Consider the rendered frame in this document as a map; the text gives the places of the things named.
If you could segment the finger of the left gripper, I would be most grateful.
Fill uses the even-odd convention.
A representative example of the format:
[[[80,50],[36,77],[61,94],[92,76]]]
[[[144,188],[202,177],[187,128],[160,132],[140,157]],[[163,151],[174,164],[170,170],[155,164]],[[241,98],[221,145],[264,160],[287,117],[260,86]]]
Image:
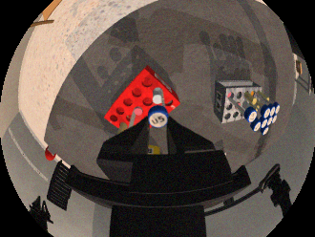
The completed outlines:
[[[37,197],[37,199],[32,203],[32,205],[37,206],[41,210],[40,196]]]
[[[44,208],[44,206],[45,206],[45,208]],[[41,207],[41,211],[43,211],[45,214],[47,214],[49,217],[51,217],[51,215],[49,213],[49,210],[47,209],[45,201],[43,201],[43,204],[42,204],[42,207]]]

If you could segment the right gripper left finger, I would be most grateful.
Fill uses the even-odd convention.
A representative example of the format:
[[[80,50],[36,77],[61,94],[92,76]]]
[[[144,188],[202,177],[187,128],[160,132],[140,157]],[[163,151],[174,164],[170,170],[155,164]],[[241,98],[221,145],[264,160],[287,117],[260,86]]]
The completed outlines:
[[[124,130],[108,140],[105,140],[100,151],[109,150],[131,152],[132,154],[148,154],[149,131],[149,118],[146,116],[136,125]]]

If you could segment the yellow tube rack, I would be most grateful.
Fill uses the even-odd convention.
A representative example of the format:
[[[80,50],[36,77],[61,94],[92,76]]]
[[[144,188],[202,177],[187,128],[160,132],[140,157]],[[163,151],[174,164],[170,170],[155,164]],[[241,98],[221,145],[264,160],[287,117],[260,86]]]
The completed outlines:
[[[154,145],[148,146],[148,154],[159,154],[159,147]]]

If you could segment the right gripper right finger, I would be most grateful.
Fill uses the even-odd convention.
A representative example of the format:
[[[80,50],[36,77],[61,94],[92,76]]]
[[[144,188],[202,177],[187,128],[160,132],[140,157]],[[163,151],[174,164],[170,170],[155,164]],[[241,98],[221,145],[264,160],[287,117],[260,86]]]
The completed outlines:
[[[216,151],[212,141],[180,125],[170,116],[168,118],[166,127],[168,154]],[[172,133],[172,136],[170,132]]]

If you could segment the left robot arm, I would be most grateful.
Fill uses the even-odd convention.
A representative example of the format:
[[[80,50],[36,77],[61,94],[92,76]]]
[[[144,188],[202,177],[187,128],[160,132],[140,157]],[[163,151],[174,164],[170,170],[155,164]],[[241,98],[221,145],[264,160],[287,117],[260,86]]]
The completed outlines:
[[[30,214],[32,215],[32,217],[34,218],[34,220],[35,220],[35,211],[34,210],[29,210],[29,212],[30,212]]]

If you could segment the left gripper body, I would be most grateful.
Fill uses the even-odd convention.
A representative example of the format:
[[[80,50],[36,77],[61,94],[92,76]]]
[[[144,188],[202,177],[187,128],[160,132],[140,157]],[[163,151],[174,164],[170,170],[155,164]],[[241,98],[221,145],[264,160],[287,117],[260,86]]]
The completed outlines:
[[[31,206],[30,205],[30,208],[33,210],[34,208],[34,211],[35,211],[35,221],[40,224],[41,226],[44,226],[45,229],[48,229],[48,226],[47,226],[47,222],[49,223],[52,223],[53,224],[53,221],[51,221],[50,217],[45,214],[43,211],[41,211],[37,206],[33,205]]]

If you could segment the grey tube rack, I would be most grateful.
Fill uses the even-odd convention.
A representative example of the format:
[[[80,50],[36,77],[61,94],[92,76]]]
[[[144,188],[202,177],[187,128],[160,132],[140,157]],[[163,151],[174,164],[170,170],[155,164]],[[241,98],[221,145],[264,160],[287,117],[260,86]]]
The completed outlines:
[[[258,91],[262,91],[262,87],[260,85],[257,85],[258,84],[253,82],[252,80],[215,80],[214,113],[221,123],[244,119],[243,115],[241,115],[241,113],[235,108],[233,103],[228,100],[228,94],[233,93],[238,96],[238,98],[240,98],[242,101],[247,101],[244,98],[244,93],[246,91],[250,94],[253,90],[256,93]],[[249,101],[247,102],[249,103]],[[234,115],[235,112],[236,114]],[[228,114],[227,117],[225,117],[226,114]]]

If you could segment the red lego plate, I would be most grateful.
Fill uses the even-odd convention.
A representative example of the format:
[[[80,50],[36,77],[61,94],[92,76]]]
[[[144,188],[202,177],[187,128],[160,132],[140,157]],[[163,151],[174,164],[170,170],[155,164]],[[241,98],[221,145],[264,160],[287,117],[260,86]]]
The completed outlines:
[[[153,90],[157,87],[163,90],[168,113],[180,105],[177,93],[147,65],[121,93],[104,118],[117,128],[121,122],[125,122],[129,126],[133,110],[139,106],[143,109],[141,119],[144,119],[152,107]],[[172,102],[168,103],[171,100]]]

